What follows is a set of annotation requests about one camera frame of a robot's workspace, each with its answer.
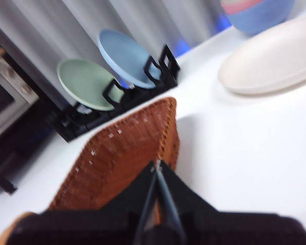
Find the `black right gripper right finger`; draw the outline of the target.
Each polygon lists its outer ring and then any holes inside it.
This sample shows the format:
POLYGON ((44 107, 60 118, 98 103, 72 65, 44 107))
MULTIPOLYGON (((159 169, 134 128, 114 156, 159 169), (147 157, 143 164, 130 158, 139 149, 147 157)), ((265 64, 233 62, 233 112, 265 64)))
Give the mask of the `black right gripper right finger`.
POLYGON ((214 208, 163 161, 157 176, 167 215, 187 244, 306 244, 296 219, 275 213, 222 212, 214 208))

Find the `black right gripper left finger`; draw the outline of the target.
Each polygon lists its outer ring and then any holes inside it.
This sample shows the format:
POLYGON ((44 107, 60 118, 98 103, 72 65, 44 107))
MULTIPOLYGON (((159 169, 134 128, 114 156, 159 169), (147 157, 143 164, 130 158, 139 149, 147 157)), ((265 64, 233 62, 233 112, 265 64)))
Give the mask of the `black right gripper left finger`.
POLYGON ((153 193, 151 161, 133 182, 100 209, 51 210, 17 222, 7 244, 153 244, 154 230, 145 227, 153 193))

